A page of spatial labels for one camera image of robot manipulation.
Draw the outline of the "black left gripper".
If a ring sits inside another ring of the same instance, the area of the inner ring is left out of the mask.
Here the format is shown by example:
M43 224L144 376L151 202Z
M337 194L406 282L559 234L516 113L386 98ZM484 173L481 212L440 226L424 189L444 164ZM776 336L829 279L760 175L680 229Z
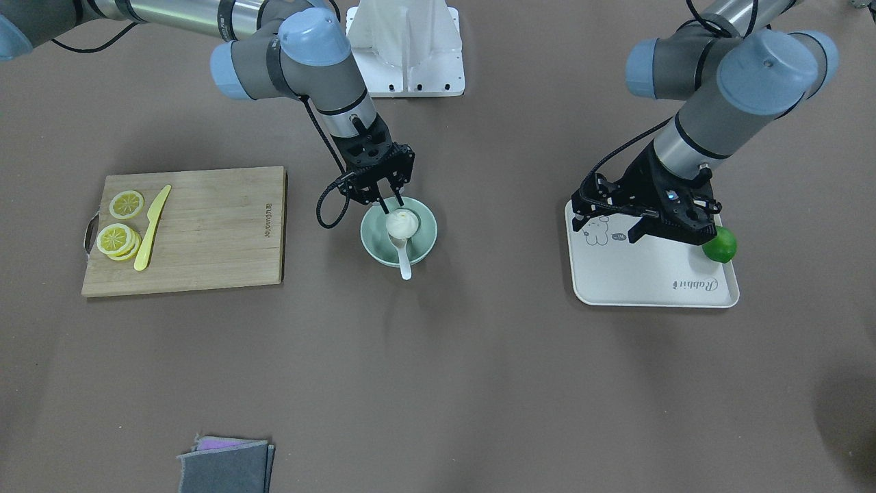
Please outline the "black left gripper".
M707 166L691 180L676 177L648 144L617 181L622 187L617 205L573 194L572 230L581 231L595 216L644 216L627 231L629 243L653 236L701 246L716 236L714 215L722 209L713 196L712 177Z

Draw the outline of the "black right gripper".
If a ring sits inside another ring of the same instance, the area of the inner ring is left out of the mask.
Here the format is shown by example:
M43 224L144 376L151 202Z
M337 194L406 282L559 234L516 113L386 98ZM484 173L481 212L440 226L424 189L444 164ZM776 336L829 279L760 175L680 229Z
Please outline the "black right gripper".
M362 118L356 114L351 116L350 121L354 126L354 135L348 138L335 138L335 146L346 166L345 173L366 172L375 178L377 184L380 180L386 180L398 206L403 207L404 187L412 178L414 163L412 147L392 141L381 116L376 116L369 127L366 127ZM382 197L378 197L378 204L384 214L390 213Z

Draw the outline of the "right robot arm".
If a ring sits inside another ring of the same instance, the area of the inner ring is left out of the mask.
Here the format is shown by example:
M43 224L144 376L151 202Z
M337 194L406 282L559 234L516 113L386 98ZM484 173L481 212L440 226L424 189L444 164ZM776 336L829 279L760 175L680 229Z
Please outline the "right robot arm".
M31 53L92 20L157 24L221 38L211 75L226 97L288 97L318 112L317 129L339 160L337 190L378 203L386 181L398 205L414 152L392 140L331 1L3 1L2 60Z

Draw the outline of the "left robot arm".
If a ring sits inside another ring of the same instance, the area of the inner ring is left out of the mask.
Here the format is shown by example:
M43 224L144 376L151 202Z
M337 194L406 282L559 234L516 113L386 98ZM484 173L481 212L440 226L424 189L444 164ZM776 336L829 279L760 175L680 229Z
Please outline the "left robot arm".
M818 94L840 63L823 32L782 32L770 22L794 1L717 1L670 37L639 42L626 85L639 97L676 100L675 115L645 132L652 140L622 177L597 166L571 196L572 231L598 216L635 216L631 243L644 236L686 244L717 237L713 172L770 122Z

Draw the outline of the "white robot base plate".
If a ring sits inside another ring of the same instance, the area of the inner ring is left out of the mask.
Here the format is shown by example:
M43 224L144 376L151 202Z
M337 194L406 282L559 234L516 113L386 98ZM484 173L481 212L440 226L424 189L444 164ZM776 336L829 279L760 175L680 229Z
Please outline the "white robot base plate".
M460 15L445 1L361 1L344 19L371 97L464 94Z

